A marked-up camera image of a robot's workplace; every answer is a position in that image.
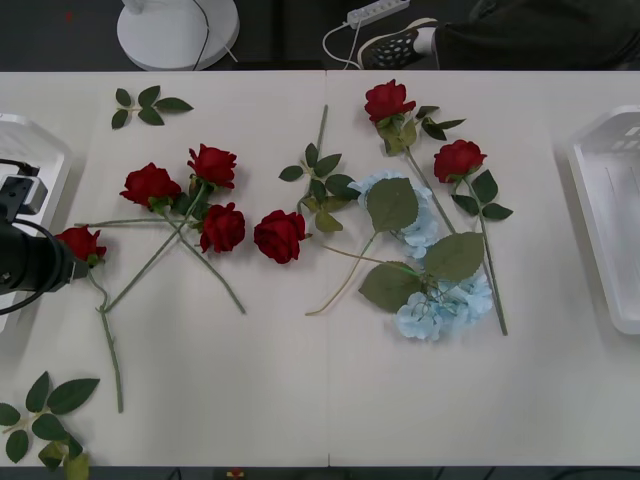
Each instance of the sneaker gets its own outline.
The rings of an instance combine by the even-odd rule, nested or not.
[[[358,64],[363,70],[398,70],[417,62],[424,57],[413,48],[418,29],[437,26],[433,18],[420,18],[400,32],[372,38],[358,50]]]

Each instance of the red rose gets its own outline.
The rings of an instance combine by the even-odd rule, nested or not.
[[[230,252],[244,240],[244,215],[234,211],[235,203],[226,207],[212,205],[204,219],[204,230],[200,237],[202,252],[206,252],[213,244],[216,253]]]
[[[98,259],[107,253],[107,247],[98,247],[97,241],[100,230],[91,235],[89,227],[67,228],[64,232],[56,235],[56,238],[64,242],[80,260],[89,262],[91,266],[98,263]]]
[[[124,192],[120,192],[127,200],[150,208],[149,198],[169,197],[175,199],[182,189],[171,180],[164,168],[158,168],[153,162],[142,170],[131,172],[124,182]]]
[[[436,163],[433,165],[433,173],[442,183],[453,183],[455,177],[464,176],[482,166],[486,155],[480,151],[473,142],[456,140],[451,145],[445,145],[436,153]]]
[[[276,210],[262,219],[253,232],[253,241],[262,253],[284,264],[300,254],[301,240],[304,240],[304,217],[297,213],[285,215]]]
[[[364,109],[373,123],[416,108],[416,102],[404,103],[407,99],[407,89],[404,85],[396,85],[395,80],[374,87],[367,92],[366,97],[367,104]]]
[[[237,158],[233,153],[207,147],[203,144],[200,144],[198,155],[192,148],[189,149],[189,153],[195,163],[189,161],[187,165],[193,168],[198,177],[219,187],[233,188],[231,180],[235,176],[233,168],[236,166]]]

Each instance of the loose leaf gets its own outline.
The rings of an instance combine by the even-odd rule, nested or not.
[[[138,103],[142,108],[150,107],[158,99],[158,95],[160,95],[160,85],[149,87],[140,92]]]
[[[31,426],[33,434],[42,440],[66,440],[67,432],[55,415],[46,413],[39,417]]]
[[[458,283],[476,273],[483,259],[481,233],[453,233],[427,250],[425,273]]]
[[[131,95],[124,88],[116,90],[116,101],[123,107],[131,106]]]
[[[490,203],[482,209],[482,215],[484,215],[484,218],[488,218],[490,220],[504,220],[505,218],[509,218],[512,213],[513,210],[509,210],[497,203]]]
[[[7,457],[13,463],[18,463],[27,454],[29,449],[29,436],[24,430],[17,430],[7,440]]]
[[[335,153],[328,157],[324,157],[322,160],[318,160],[316,166],[313,167],[313,171],[320,178],[326,177],[338,166],[340,158],[342,158],[341,153]]]
[[[13,427],[20,421],[20,412],[8,403],[0,403],[0,425]]]
[[[311,180],[309,188],[313,196],[318,200],[318,203],[321,204],[325,201],[327,198],[327,189],[324,188],[324,184],[320,180],[316,180],[315,178]]]
[[[360,192],[347,186],[351,182],[353,182],[353,178],[350,176],[336,173],[327,178],[324,186],[336,197],[344,198],[345,200],[357,200]]]
[[[47,406],[56,415],[73,412],[89,399],[98,383],[100,380],[97,378],[82,378],[63,383],[51,393]]]
[[[307,145],[307,148],[304,151],[304,159],[307,162],[307,166],[309,168],[313,168],[318,163],[318,149],[313,143]]]
[[[325,210],[320,210],[316,215],[316,228],[324,233],[340,232],[344,228],[342,224]]]
[[[129,112],[127,110],[118,109],[118,111],[113,114],[113,117],[111,117],[111,128],[118,130],[119,128],[124,127],[128,118]]]
[[[167,113],[181,113],[193,110],[193,107],[187,102],[175,97],[162,98],[158,100],[153,106],[161,112]]]
[[[164,125],[164,120],[162,120],[162,117],[153,109],[153,107],[147,107],[140,110],[138,112],[138,118],[149,125]]]
[[[44,404],[47,401],[49,395],[49,387],[51,382],[49,380],[49,372],[44,372],[36,383],[33,384],[31,390],[27,394],[26,407],[32,413],[41,412],[44,408]]]
[[[463,209],[469,215],[475,217],[478,213],[480,213],[478,203],[472,197],[468,197],[466,195],[451,195],[451,198],[461,209]]]
[[[83,453],[74,460],[65,457],[64,475],[66,480],[89,480],[89,455]]]
[[[498,184],[489,170],[482,172],[471,182],[473,191],[482,203],[489,203],[498,195]]]
[[[401,230],[418,218],[418,199],[408,178],[388,178],[367,195],[367,210],[376,232]]]
[[[38,453],[38,458],[47,470],[55,472],[62,462],[64,453],[60,450],[57,442],[51,442]]]
[[[285,182],[293,182],[299,179],[304,174],[304,170],[299,165],[291,165],[280,172],[278,178]]]
[[[407,271],[389,266],[402,267]],[[420,291],[420,277],[409,272],[414,270],[402,262],[387,262],[369,272],[358,290],[367,300],[383,310],[396,313],[407,303],[412,293]]]

